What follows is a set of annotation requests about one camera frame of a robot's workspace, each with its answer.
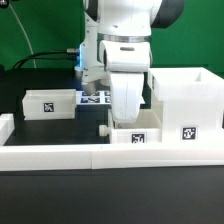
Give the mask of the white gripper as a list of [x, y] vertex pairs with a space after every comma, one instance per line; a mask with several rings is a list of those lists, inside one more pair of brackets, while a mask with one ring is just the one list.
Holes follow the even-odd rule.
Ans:
[[100, 42], [99, 58], [109, 76], [115, 128], [127, 128], [127, 123], [134, 123], [138, 117], [150, 54], [148, 42]]

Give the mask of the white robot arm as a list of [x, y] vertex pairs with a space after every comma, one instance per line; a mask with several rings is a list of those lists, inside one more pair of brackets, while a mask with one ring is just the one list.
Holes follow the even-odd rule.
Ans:
[[153, 28], [167, 28], [182, 14], [185, 0], [83, 0], [85, 37], [79, 47], [81, 85], [110, 87], [116, 123], [137, 120], [145, 74], [152, 64]]

